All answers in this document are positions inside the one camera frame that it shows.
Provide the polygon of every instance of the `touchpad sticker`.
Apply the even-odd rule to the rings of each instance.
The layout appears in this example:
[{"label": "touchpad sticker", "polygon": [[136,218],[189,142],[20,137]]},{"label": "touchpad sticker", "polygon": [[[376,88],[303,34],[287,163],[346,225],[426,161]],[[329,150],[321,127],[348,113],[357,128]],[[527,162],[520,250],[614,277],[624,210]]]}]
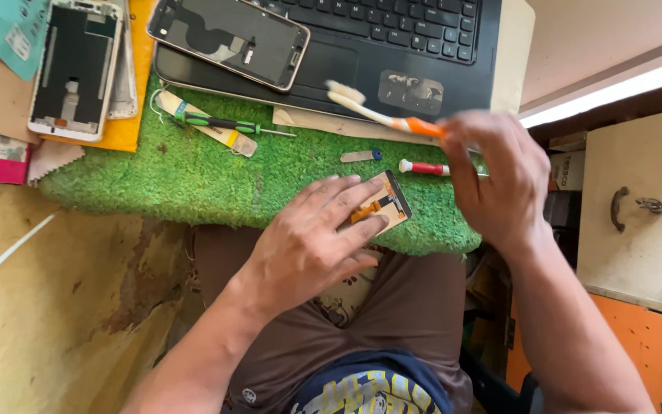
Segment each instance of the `touchpad sticker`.
[{"label": "touchpad sticker", "polygon": [[438,115],[444,100],[444,86],[435,80],[387,70],[380,75],[377,98],[388,105]]}]

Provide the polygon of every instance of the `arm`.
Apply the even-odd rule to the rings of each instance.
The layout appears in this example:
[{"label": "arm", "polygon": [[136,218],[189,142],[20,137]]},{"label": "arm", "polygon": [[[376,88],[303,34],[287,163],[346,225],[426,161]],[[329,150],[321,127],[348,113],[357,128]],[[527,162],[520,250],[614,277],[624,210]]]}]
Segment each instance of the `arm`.
[{"label": "arm", "polygon": [[144,379],[122,410],[218,412],[229,378],[262,328],[377,259],[358,253],[387,226],[372,216],[336,232],[354,207],[382,188],[358,175],[303,189],[262,233],[252,255],[188,334]]},{"label": "arm", "polygon": [[[528,362],[554,412],[655,412],[635,365],[543,218],[549,160],[513,117],[463,113],[443,124],[456,204],[505,258]],[[479,180],[465,145],[490,170]]]}]

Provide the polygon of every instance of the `screwdriver handle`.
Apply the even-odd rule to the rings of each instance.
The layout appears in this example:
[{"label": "screwdriver handle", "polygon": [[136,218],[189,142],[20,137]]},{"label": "screwdriver handle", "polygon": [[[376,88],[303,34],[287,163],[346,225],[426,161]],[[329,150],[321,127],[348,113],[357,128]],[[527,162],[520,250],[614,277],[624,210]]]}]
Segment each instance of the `screwdriver handle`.
[{"label": "screwdriver handle", "polygon": [[208,117],[199,112],[183,112],[175,116],[181,121],[191,125],[205,127],[210,125],[217,128],[226,128],[228,130],[237,130],[241,133],[259,133],[260,126],[248,121],[232,121],[230,119],[221,119]]}]

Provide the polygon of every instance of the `white cabinet door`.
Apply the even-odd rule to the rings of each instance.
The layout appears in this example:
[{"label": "white cabinet door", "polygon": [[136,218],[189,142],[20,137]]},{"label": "white cabinet door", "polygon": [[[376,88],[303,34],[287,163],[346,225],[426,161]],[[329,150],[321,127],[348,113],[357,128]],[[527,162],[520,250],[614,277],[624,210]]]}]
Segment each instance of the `white cabinet door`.
[{"label": "white cabinet door", "polygon": [[[611,221],[621,187],[620,233]],[[662,310],[662,114],[594,130],[586,137],[577,276],[592,292]]]}]

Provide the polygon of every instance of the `touchpad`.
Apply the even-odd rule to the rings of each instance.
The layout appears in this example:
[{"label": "touchpad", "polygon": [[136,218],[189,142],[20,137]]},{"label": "touchpad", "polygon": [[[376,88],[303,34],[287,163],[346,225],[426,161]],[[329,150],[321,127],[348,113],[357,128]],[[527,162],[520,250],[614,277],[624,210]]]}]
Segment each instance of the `touchpad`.
[{"label": "touchpad", "polygon": [[357,51],[340,46],[311,41],[305,50],[295,78],[298,85],[326,89],[329,79],[354,86],[357,80]]}]

